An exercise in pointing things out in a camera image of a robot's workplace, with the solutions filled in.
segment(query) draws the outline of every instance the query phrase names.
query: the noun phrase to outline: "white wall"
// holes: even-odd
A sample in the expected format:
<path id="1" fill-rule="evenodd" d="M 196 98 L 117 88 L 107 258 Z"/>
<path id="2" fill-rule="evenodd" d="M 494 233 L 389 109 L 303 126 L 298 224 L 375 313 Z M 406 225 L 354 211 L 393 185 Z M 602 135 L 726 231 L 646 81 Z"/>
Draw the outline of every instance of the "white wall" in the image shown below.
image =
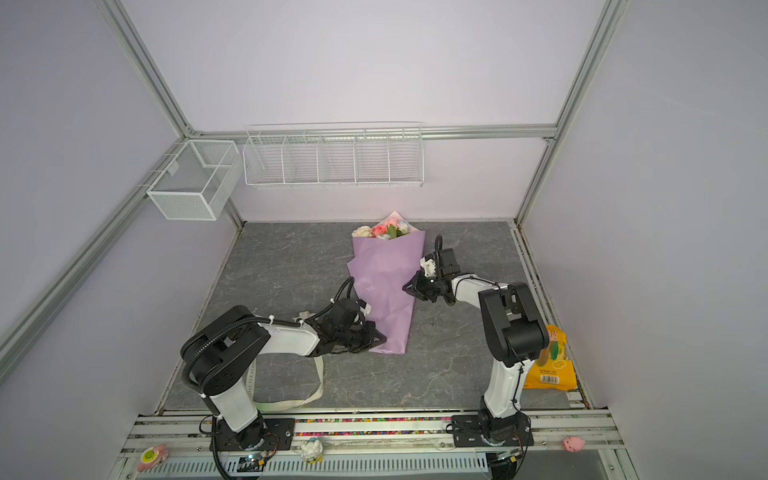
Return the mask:
<path id="1" fill-rule="evenodd" d="M 2 335 L 176 137 L 92 2 L 0 12 Z"/>
<path id="2" fill-rule="evenodd" d="M 768 4 L 633 2 L 524 223 L 641 478 L 765 478 Z"/>
<path id="3" fill-rule="evenodd" d="M 513 218 L 544 152 L 540 138 L 424 142 L 421 187 L 257 190 L 233 199 L 248 221 Z"/>
<path id="4" fill-rule="evenodd" d="M 151 415 L 232 240 L 151 204 L 0 386 L 3 478 L 103 480 Z"/>
<path id="5" fill-rule="evenodd" d="M 126 0 L 202 131 L 553 123 L 604 0 Z"/>

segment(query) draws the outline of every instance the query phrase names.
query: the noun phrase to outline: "pink toy figurine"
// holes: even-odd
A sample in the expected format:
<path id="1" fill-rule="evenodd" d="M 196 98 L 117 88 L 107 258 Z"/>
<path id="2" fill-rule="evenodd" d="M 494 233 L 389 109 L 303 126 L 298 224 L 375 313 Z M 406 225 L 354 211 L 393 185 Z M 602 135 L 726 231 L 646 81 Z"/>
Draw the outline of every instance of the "pink toy figurine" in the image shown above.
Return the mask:
<path id="1" fill-rule="evenodd" d="M 569 452 L 578 452 L 584 448 L 587 443 L 578 437 L 567 437 L 563 440 L 563 448 Z"/>
<path id="2" fill-rule="evenodd" d="M 151 449 L 144 450 L 144 453 L 141 454 L 141 460 L 139 461 L 139 466 L 136 468 L 139 472 L 143 472 L 144 470 L 148 468 L 152 468 L 158 463 L 163 463 L 166 460 L 168 460 L 168 456 L 170 453 L 168 452 L 168 449 L 165 448 L 165 445 L 158 445 L 156 447 L 152 447 Z"/>

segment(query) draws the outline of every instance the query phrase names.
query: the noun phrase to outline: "purple wrapping paper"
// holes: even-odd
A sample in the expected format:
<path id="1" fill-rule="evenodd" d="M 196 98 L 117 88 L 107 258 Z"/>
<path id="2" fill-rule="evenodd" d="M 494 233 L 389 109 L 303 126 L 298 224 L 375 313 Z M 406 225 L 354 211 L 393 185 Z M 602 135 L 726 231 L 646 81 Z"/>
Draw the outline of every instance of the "purple wrapping paper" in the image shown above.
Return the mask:
<path id="1" fill-rule="evenodd" d="M 355 277 L 357 296 L 371 306 L 367 319 L 387 341 L 376 353 L 405 353 L 415 298 L 402 291 L 421 265 L 426 232 L 412 231 L 391 240 L 353 237 L 355 258 L 347 265 Z"/>

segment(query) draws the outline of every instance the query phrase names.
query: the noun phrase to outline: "wall-mounted wire shelf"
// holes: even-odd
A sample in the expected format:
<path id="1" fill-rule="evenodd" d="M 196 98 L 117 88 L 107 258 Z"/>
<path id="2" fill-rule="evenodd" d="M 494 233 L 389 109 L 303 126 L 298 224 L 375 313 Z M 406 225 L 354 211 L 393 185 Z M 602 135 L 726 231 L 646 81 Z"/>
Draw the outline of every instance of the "wall-mounted wire shelf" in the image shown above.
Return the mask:
<path id="1" fill-rule="evenodd" d="M 255 130 L 243 146 L 256 187 L 404 186 L 424 183 L 420 124 L 384 128 Z"/>
<path id="2" fill-rule="evenodd" d="M 242 175 L 235 142 L 188 140 L 147 195 L 168 220 L 216 220 Z"/>

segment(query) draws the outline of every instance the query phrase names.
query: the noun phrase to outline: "gray marble surface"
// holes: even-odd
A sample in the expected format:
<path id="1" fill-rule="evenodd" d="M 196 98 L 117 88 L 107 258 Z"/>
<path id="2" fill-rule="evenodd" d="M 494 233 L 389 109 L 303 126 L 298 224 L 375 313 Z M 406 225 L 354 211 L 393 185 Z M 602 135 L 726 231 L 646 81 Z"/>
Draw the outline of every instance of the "gray marble surface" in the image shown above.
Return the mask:
<path id="1" fill-rule="evenodd" d="M 353 257 L 357 223 L 248 223 L 204 314 L 208 324 L 234 305 L 260 315 L 291 318 L 318 311 L 338 289 Z M 454 249 L 462 270 L 497 281 L 525 281 L 507 223 L 415 223 Z M 475 409 L 488 386 L 492 356 L 480 313 L 466 303 L 416 302 L 404 355 L 370 352 L 325 356 L 325 393 L 312 407 Z M 314 361 L 290 354 L 257 360 L 259 402 L 304 399 L 318 386 Z M 525 409 L 567 409 L 565 392 L 525 390 Z M 195 392 L 174 379 L 165 409 L 204 409 Z"/>

